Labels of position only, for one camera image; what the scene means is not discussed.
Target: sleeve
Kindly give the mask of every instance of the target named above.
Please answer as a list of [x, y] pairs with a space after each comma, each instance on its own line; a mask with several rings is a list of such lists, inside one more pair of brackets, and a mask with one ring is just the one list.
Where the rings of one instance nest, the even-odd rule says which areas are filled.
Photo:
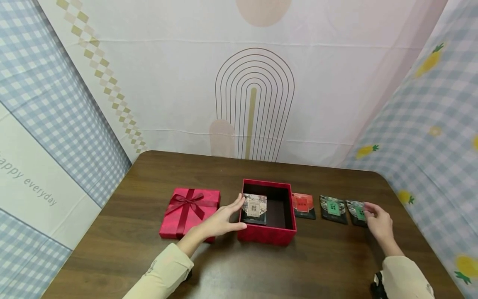
[[383, 261], [383, 286], [389, 299], [432, 299], [433, 289], [420, 268], [405, 256]]
[[191, 259], [176, 244], [169, 244], [123, 299], [167, 298], [187, 278], [193, 266]]

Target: hand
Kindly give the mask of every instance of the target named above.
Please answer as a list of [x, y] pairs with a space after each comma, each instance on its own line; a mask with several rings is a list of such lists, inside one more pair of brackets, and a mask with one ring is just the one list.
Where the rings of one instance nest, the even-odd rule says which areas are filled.
[[245, 201], [239, 193], [238, 198], [228, 206], [220, 207], [216, 213], [204, 220], [201, 224], [192, 227], [187, 234], [176, 244], [188, 257], [192, 257], [198, 246], [209, 237], [217, 237], [232, 231], [247, 228], [243, 222], [230, 223], [232, 213], [239, 211]]
[[385, 256], [404, 255], [393, 237], [393, 220], [390, 218], [390, 214], [380, 206], [369, 202], [364, 203], [363, 210], [367, 218], [367, 225]]
[[390, 215], [380, 206], [370, 202], [364, 203], [363, 210], [367, 225], [375, 239], [379, 242], [393, 240], [393, 220]]
[[239, 193], [238, 198], [233, 203], [225, 207], [220, 207], [211, 217], [207, 218], [200, 225], [196, 226], [197, 230], [201, 231], [205, 238], [209, 238], [247, 228], [247, 225], [243, 222], [229, 222], [231, 215], [239, 211], [245, 200], [246, 198]]

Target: ribbon bow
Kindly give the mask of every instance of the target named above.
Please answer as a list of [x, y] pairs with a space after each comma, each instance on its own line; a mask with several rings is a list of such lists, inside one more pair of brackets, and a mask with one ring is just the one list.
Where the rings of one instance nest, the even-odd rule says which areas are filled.
[[184, 236], [184, 229], [186, 227], [186, 220], [189, 209], [192, 209], [193, 212], [201, 219], [204, 219], [204, 211], [201, 207], [217, 207], [217, 203], [213, 201], [201, 200], [204, 198], [202, 193], [198, 193], [193, 197], [194, 189], [189, 189], [187, 191], [186, 197], [180, 194], [174, 194], [171, 198], [170, 206], [166, 210], [166, 215], [170, 214], [174, 210], [177, 210], [180, 207], [183, 207], [181, 211], [181, 216], [179, 217], [178, 228], [176, 230], [176, 237], [181, 239]]

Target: red gift box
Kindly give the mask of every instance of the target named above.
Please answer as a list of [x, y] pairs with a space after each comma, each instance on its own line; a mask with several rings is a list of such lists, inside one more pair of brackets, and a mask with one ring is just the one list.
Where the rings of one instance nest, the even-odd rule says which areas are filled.
[[[218, 190], [174, 189], [159, 235], [165, 239], [181, 239], [193, 226], [214, 214], [220, 202]], [[213, 241], [214, 237], [206, 239], [206, 242]]]
[[297, 233], [291, 185], [245, 179], [242, 193], [267, 196], [267, 220], [265, 226], [247, 223], [245, 230], [238, 231], [238, 240], [287, 246]]

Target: checkered fabric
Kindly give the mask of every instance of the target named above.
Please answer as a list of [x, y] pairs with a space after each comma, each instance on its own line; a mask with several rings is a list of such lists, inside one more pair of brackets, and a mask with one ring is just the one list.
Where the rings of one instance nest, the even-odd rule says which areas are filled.
[[[34, 0], [0, 2], [0, 82], [0, 102], [103, 207], [131, 164]], [[70, 253], [0, 209], [0, 299], [40, 298]]]
[[111, 108], [115, 110], [136, 153], [146, 151], [148, 149], [146, 143], [136, 126], [128, 103], [124, 100], [124, 95], [121, 94], [121, 88], [118, 80], [114, 78], [109, 61], [105, 59], [105, 52], [101, 50], [100, 41], [95, 38], [95, 30], [88, 25], [89, 17], [81, 10], [83, 3], [81, 0], [56, 0], [56, 4], [65, 10], [64, 19], [72, 25], [71, 33], [78, 37], [78, 44], [85, 49], [83, 56], [89, 60], [89, 66], [98, 77], [103, 93], [108, 95]]
[[0, 210], [0, 299], [40, 298], [70, 254]]
[[463, 294], [478, 298], [478, 4], [461, 1], [437, 28], [343, 166], [382, 174]]
[[0, 4], [0, 101], [103, 207], [130, 161], [34, 0]]

